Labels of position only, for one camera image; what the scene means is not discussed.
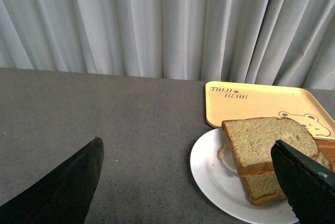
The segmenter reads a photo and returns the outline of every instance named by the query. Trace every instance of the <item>white curtain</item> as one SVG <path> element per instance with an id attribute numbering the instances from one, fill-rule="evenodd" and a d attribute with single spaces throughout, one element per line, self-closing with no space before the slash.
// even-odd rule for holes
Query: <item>white curtain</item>
<path id="1" fill-rule="evenodd" d="M 335 0 L 0 0 L 0 67 L 335 89 Z"/>

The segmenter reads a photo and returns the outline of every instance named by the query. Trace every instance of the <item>white plate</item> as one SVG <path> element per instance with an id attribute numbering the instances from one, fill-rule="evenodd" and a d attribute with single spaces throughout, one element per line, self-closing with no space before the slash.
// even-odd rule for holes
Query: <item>white plate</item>
<path id="1" fill-rule="evenodd" d="M 298 221 L 286 200 L 253 206 L 247 200 L 240 177 L 218 157 L 226 142 L 221 128 L 201 136 L 191 152 L 191 171 L 201 191 L 226 213 L 254 224 L 293 224 Z"/>

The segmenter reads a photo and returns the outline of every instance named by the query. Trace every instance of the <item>bear cartoon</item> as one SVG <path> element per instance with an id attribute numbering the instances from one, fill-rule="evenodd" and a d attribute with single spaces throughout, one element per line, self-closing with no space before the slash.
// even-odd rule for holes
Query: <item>bear cartoon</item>
<path id="1" fill-rule="evenodd" d="M 281 111 L 279 112 L 279 116 L 297 121 L 299 124 L 305 127 L 313 136 L 330 136 L 330 131 L 319 122 L 318 117 L 312 114 L 294 115 L 286 111 Z"/>

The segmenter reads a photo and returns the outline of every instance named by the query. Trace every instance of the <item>yellow tray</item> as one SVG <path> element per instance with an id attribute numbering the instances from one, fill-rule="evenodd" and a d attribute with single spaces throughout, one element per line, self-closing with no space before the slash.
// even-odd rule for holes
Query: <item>yellow tray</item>
<path id="1" fill-rule="evenodd" d="M 301 88 L 208 82 L 206 118 L 214 128 L 228 119 L 288 117 L 320 140 L 335 140 L 335 121 L 313 97 Z"/>

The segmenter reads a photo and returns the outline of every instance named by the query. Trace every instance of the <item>stacked bread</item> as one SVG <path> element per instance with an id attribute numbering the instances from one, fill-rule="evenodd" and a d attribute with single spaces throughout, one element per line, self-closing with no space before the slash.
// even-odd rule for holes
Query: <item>stacked bread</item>
<path id="1" fill-rule="evenodd" d="M 236 169 L 254 205 L 285 198 L 271 159 L 271 147 L 278 139 L 332 170 L 330 161 L 320 152 L 313 136 L 292 119 L 269 117 L 226 120 L 222 122 L 222 128 L 232 150 Z M 224 148 L 219 150 L 222 159 L 225 158 Z"/>

